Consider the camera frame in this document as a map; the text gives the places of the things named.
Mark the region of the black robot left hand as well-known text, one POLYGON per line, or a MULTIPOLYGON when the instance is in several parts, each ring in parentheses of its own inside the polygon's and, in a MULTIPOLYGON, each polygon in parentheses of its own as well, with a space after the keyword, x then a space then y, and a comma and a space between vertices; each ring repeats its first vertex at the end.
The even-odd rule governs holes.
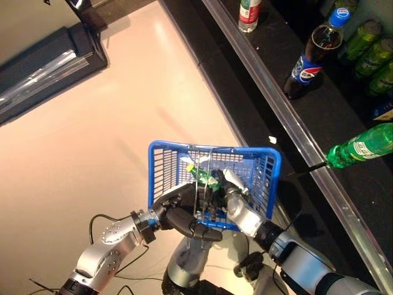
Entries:
POLYGON ((156 199, 150 210, 158 218, 161 230, 176 229, 182 235, 206 242, 219 242, 222 233, 199 222, 193 209, 199 201, 195 183, 184 183, 156 199))

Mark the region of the silver black robot right hand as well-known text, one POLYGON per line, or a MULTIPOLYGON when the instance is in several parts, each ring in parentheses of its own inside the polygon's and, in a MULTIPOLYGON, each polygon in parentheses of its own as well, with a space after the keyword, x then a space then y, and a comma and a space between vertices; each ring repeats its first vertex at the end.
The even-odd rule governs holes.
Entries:
POLYGON ((225 192, 227 218, 235 223, 242 233, 254 238, 265 218, 246 202, 243 190, 235 183, 228 181, 222 170, 213 170, 212 173, 225 192))

